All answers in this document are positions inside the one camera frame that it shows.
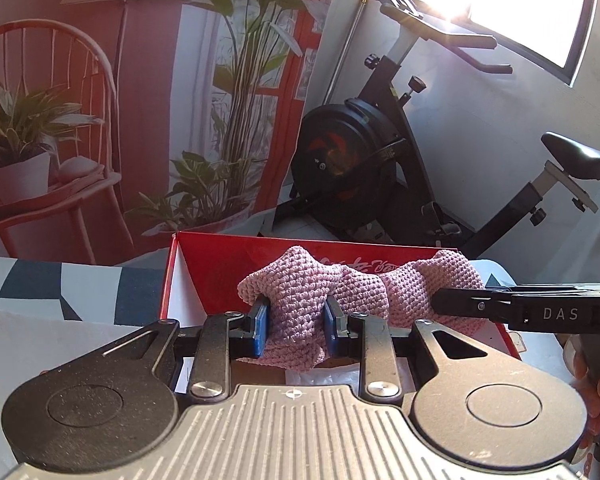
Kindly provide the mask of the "person's right hand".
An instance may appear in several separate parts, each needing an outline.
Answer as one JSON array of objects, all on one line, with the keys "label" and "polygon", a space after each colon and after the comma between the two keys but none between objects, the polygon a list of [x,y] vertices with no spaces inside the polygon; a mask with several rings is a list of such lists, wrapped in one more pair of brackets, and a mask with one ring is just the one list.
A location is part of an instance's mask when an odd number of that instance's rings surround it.
[{"label": "person's right hand", "polygon": [[594,438],[600,435],[600,380],[596,384],[590,382],[588,366],[581,352],[577,351],[574,354],[572,365],[574,377],[577,379],[576,389],[588,410],[588,423],[579,448],[588,448]]}]

